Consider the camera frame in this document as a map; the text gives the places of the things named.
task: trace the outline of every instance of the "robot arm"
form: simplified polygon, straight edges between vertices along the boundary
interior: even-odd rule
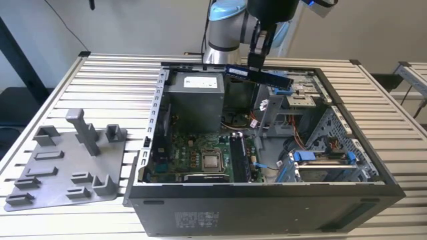
[[[247,66],[261,71],[270,53],[278,23],[294,18],[301,0],[249,0],[247,11],[258,19],[250,43]],[[302,0],[322,17],[329,14],[339,0]]]

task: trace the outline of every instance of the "blue tab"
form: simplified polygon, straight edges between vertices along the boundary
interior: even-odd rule
[[[357,164],[357,155],[353,151],[347,152],[347,157],[349,157],[349,164],[350,165]]]
[[[298,162],[299,160],[302,160],[302,157],[301,157],[301,153],[297,151],[294,152],[294,161]]]
[[[265,164],[261,164],[261,163],[258,163],[258,162],[254,162],[254,166],[257,166],[257,167],[259,167],[259,168],[269,168],[269,166],[267,165],[265,165]]]
[[[274,88],[274,94],[291,96],[294,93],[294,88],[290,87],[289,90],[281,89],[278,87]]]
[[[298,151],[301,161],[314,161],[317,160],[315,153],[313,151]]]

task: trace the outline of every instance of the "metal frame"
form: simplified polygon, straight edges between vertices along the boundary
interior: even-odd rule
[[[64,110],[83,108],[86,115],[95,120],[94,125],[102,128],[108,123],[118,123],[128,128],[128,139],[122,166],[120,193],[118,200],[91,205],[51,207],[40,210],[6,213],[0,236],[22,238],[127,238],[148,239],[132,208],[123,207],[123,194],[127,184],[132,182],[131,168],[136,151],[144,143],[150,109],[147,99],[154,96],[154,85],[161,71],[161,62],[199,63],[199,56],[152,56],[91,54],[79,57],[39,113],[23,131],[11,151],[0,161],[0,202],[11,193],[14,179],[23,171],[23,165],[31,156],[35,144],[31,138],[34,129],[47,124],[55,125],[59,131],[70,131],[71,125],[58,120]],[[422,240],[427,236],[427,162],[426,133],[413,123],[411,116],[398,107],[382,86],[353,65],[349,60],[267,58],[269,66],[295,66],[321,68],[334,89],[342,97],[346,108],[354,116],[363,134],[393,173],[407,197],[391,208],[371,218],[361,227],[346,233],[327,235],[246,235],[246,239],[337,239],[358,238],[369,240],[394,240],[405,236],[407,240]],[[399,122],[399,128],[389,127]],[[242,239],[229,236],[227,239]]]
[[[407,80],[411,86],[421,92],[425,98],[427,98],[427,63],[410,63],[401,62],[394,74]]]

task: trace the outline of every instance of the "printed label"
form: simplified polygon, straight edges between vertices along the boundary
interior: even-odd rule
[[[259,121],[257,121],[257,120],[254,119],[254,120],[251,121],[251,124],[250,124],[251,128],[255,128],[258,123],[259,123]]]
[[[219,211],[179,211],[175,212],[177,227],[183,228],[217,228],[219,225]]]
[[[238,75],[246,76],[246,77],[249,76],[249,72],[247,71],[242,71],[242,70],[235,69],[235,68],[230,68],[229,72],[233,73],[233,74],[238,74]]]
[[[217,77],[187,76],[185,78],[185,88],[217,89]]]

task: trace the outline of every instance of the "chip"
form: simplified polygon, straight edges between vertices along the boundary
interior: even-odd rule
[[[203,164],[206,168],[218,168],[219,167],[219,157],[217,155],[206,155]]]

